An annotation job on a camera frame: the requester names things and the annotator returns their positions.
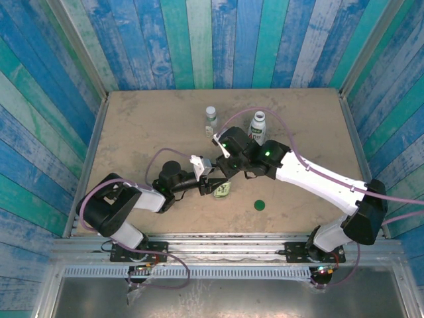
wooden table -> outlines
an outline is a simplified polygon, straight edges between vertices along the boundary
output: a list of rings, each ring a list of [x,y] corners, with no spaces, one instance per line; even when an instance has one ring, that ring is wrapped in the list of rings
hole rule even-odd
[[[146,166],[162,147],[215,160],[220,151],[205,136],[205,108],[210,105],[217,109],[219,127],[247,107],[271,108],[289,125],[304,157],[339,174],[361,178],[334,89],[118,91],[110,99],[88,189],[110,172],[144,183]],[[247,128],[253,114],[233,124]],[[267,138],[289,144],[270,115],[266,124]],[[191,170],[187,159],[162,153],[152,166],[150,181],[171,159]],[[263,211],[255,210],[257,199],[265,202]],[[341,215],[335,206],[299,187],[266,177],[245,180],[239,173],[232,178],[226,198],[201,197],[193,190],[165,214],[135,209],[128,220],[145,233],[307,232]]]

blue wooden wall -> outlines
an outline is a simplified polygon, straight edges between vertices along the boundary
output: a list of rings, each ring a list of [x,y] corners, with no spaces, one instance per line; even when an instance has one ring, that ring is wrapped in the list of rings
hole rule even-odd
[[[0,0],[0,317],[30,317],[100,102],[46,0]]]
[[[424,200],[424,1],[405,0],[348,102],[372,176],[389,195]],[[387,218],[423,210],[389,203]],[[424,286],[424,216],[389,225]]]
[[[339,88],[389,0],[62,0],[107,91]]]

plastic bottle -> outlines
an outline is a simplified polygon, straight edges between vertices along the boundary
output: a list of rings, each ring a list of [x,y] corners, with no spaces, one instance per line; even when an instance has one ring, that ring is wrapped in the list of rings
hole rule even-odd
[[[215,134],[217,131],[218,126],[218,118],[217,118],[217,111],[214,108],[214,106],[208,106],[206,107],[206,124],[205,124],[205,131],[206,131],[206,137],[212,138],[213,134]]]
[[[265,113],[263,111],[257,111],[250,123],[247,134],[249,138],[256,140],[256,142],[262,146],[265,139],[265,130]]]

white bottle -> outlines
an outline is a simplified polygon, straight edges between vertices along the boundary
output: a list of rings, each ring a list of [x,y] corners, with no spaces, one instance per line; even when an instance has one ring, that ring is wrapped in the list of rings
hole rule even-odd
[[[217,133],[217,126],[218,126],[218,118],[217,118],[217,111],[214,108],[214,106],[206,107],[206,124],[205,124],[205,130],[206,130],[206,137],[212,138],[213,134]]]
[[[257,111],[250,123],[247,134],[249,138],[256,140],[256,142],[262,146],[265,139],[265,130],[265,113],[263,111]]]

green circle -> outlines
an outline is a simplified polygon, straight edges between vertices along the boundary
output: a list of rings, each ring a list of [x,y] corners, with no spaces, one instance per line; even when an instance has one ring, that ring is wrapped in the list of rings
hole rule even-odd
[[[263,202],[262,200],[255,201],[254,208],[258,211],[262,211],[263,209],[265,209],[265,202]]]

